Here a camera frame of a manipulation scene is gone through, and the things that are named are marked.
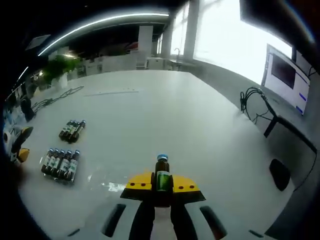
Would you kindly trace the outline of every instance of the white table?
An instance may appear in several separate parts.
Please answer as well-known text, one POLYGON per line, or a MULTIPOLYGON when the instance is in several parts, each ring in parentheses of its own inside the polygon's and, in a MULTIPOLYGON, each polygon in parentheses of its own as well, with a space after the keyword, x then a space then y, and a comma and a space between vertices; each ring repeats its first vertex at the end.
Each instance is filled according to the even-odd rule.
POLYGON ((118 71, 69 82, 69 87, 77 86, 85 87, 37 113, 23 145, 30 155, 19 192, 50 237, 83 226, 98 205, 120 196, 110 183, 125 185, 135 174, 154 171, 162 153, 169 156, 171 173, 193 179, 207 200, 248 229, 264 233, 291 197, 292 181, 283 192, 273 182, 269 164, 274 156, 263 134, 192 74, 118 71), (70 119, 87 121, 72 145, 58 138, 70 119), (44 178, 39 161, 48 148, 81 151, 74 186, 44 178))

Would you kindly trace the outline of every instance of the faucet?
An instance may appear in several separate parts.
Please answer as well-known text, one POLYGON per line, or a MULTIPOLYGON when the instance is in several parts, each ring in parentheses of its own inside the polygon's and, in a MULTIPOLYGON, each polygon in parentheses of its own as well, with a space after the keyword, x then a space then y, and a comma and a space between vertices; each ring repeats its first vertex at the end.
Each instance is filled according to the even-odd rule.
POLYGON ((174 50, 177 50, 177 49, 178 49, 178 55, 176 56, 176 61, 179 62, 180 49, 176 47, 174 50))

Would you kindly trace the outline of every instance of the green plant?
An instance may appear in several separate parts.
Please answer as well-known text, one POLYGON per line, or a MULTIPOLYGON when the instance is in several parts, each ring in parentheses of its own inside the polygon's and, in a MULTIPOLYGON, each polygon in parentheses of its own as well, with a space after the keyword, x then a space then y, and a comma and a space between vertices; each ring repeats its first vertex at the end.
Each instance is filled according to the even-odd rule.
POLYGON ((56 56, 43 68, 44 81, 47 84, 51 84, 53 79, 58 79, 63 74, 73 71, 79 62, 79 58, 72 59, 63 55, 56 56))

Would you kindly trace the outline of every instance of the blue bottle cap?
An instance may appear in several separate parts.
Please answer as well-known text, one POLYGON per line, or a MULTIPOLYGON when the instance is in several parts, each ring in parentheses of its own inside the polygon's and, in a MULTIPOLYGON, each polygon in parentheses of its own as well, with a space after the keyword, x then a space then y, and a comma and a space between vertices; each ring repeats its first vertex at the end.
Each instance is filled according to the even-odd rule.
POLYGON ((168 160, 169 158, 168 158, 167 154, 159 154, 157 157, 157 160, 159 160, 159 159, 167 159, 168 160))

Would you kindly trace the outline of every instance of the brown glass bottle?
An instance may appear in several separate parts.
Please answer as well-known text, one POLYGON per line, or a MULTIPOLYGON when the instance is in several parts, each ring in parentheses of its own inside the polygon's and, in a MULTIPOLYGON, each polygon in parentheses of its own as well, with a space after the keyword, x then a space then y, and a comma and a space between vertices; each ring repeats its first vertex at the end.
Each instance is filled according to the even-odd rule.
POLYGON ((68 171, 64 174, 65 180, 73 182, 75 179, 75 174, 77 171, 78 159, 80 157, 80 151, 75 150, 74 154, 71 157, 70 166, 68 171))
POLYGON ((71 143, 75 143, 76 141, 78 141, 79 136, 80 136, 80 132, 82 131, 82 129, 84 129, 86 127, 86 121, 82 120, 82 122, 80 123, 79 127, 77 128, 77 130, 71 135, 69 141, 71 143))
POLYGON ((64 158, 58 170, 58 179, 65 179, 65 173, 69 169, 71 157, 72 157, 72 151, 68 150, 64 155, 64 158))
POLYGON ((51 169, 51 176, 57 178, 58 177, 58 170, 60 169, 60 165, 62 163, 62 159, 65 156, 65 151, 61 150, 58 156, 55 159, 54 166, 51 169))
POLYGON ((70 125, 68 125, 66 131, 63 133, 62 135, 62 139, 63 140, 66 140, 67 139, 67 136, 68 136, 68 133, 70 132, 70 130, 72 129, 72 127, 74 126, 74 123, 76 123, 76 121, 71 121, 70 125))
POLYGON ((45 171, 47 174, 51 174, 51 170, 52 168, 54 167, 55 163, 56 163, 56 158, 59 154, 59 149, 55 149, 54 152, 53 152, 53 155, 51 156, 49 162, 48 162, 48 165, 46 166, 45 168, 45 171))
POLYGON ((157 191, 167 192, 171 187, 170 167, 168 156, 160 154, 157 157, 158 162, 155 164, 155 186, 157 191))
POLYGON ((48 166, 48 163, 50 161, 50 158, 52 157, 52 155, 54 154, 54 150, 52 148, 49 149, 48 153, 45 156, 45 159, 43 161, 43 165, 41 167, 41 172, 43 172, 44 174, 46 174, 46 168, 48 166))
POLYGON ((66 135, 66 138, 65 138, 66 141, 68 141, 68 142, 70 141, 70 138, 71 138, 72 134, 73 134, 75 131, 77 131, 77 129, 79 128, 79 126, 80 126, 80 122, 78 122, 78 121, 73 122, 73 125, 72 125, 70 131, 69 131, 68 134, 66 135))
POLYGON ((61 140, 64 140, 64 138, 63 138, 64 133, 67 131, 67 129, 69 128, 69 126, 71 125, 72 122, 73 122, 73 121, 70 120, 70 121, 63 127, 63 129, 61 130, 61 132, 59 133, 59 138, 60 138, 61 140))

